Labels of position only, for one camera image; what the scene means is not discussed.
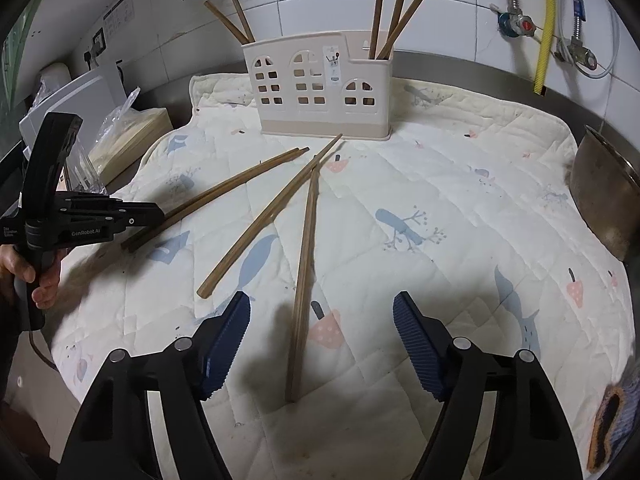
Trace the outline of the person's left hand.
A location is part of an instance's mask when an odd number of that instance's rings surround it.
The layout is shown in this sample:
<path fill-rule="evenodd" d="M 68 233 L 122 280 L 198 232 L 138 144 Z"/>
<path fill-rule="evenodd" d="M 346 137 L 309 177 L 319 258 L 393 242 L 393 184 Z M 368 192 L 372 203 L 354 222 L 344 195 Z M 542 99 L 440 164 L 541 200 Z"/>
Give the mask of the person's left hand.
<path fill-rule="evenodd" d="M 38 287 L 32 292 L 32 300 L 40 310 L 52 307 L 58 296 L 60 284 L 61 261 L 66 257 L 67 250 L 60 249 L 54 258 L 52 266 L 36 278 L 35 269 L 21 257 L 10 245 L 1 246 L 1 297 L 11 302 L 14 297 L 14 278 L 26 283 L 38 282 Z"/>

